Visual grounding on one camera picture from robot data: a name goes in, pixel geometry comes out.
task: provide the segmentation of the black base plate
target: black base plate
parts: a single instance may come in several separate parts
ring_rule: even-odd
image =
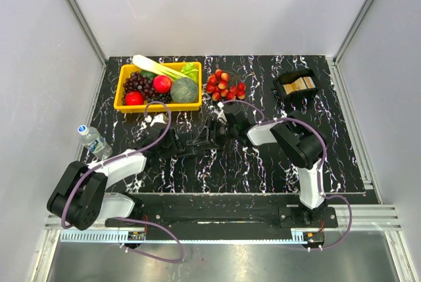
[[[306,228],[306,227],[322,227],[322,220],[325,228],[337,228],[337,217],[335,209],[327,207],[319,218],[314,220],[310,225],[304,224],[299,217],[299,207],[281,207],[278,209],[281,228]]]

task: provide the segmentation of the plastic container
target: plastic container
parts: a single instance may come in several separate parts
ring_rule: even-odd
[[[112,148],[99,134],[98,130],[85,125],[78,127],[79,142],[94,154],[98,160],[107,159],[112,154]]]
[[[189,62],[177,62],[177,63],[163,63],[169,68],[173,70],[181,71],[183,66]],[[191,62],[193,63],[194,67],[199,70],[199,97],[197,102],[195,103],[168,103],[167,106],[170,108],[171,111],[197,111],[200,109],[202,105],[202,64],[200,62]],[[114,99],[114,109],[119,110],[121,113],[140,113],[145,111],[145,107],[147,105],[147,101],[143,105],[139,106],[123,106],[121,98],[123,98],[123,83],[126,81],[127,78],[130,77],[130,74],[133,72],[141,71],[134,64],[126,64],[123,65],[120,71],[120,77],[118,79],[116,97]],[[164,112],[166,109],[161,105],[151,105],[147,109],[148,112]]]
[[[314,85],[316,86],[315,88],[308,88],[308,89],[304,89],[300,91],[293,91],[292,93],[289,93],[289,94],[286,93],[284,89],[285,84],[293,83],[296,80],[298,80],[300,77],[307,77],[307,76],[311,77]],[[274,80],[274,85],[275,85],[276,91],[278,92],[280,96],[281,101],[302,99],[303,97],[309,99],[315,96],[317,94],[317,91],[320,90],[320,83],[312,70],[298,70],[298,71],[282,74],[281,76],[279,76],[278,78]]]

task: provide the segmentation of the metal floor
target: metal floor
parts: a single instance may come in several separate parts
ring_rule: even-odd
[[[339,233],[327,233],[328,243]],[[353,232],[337,248],[299,252],[276,245],[184,245],[183,264],[167,264],[118,245],[59,243],[50,282],[138,281],[398,281],[380,232]],[[176,258],[176,245],[144,245],[143,251]]]

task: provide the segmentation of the bottle label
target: bottle label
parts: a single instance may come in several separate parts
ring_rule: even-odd
[[[97,154],[98,152],[102,151],[105,148],[107,142],[103,137],[98,137],[92,143],[87,146],[87,149],[92,154]]]

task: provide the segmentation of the bottle cap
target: bottle cap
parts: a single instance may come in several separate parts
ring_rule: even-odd
[[[86,135],[89,132],[89,129],[87,128],[87,126],[83,125],[78,127],[78,132],[80,135]]]

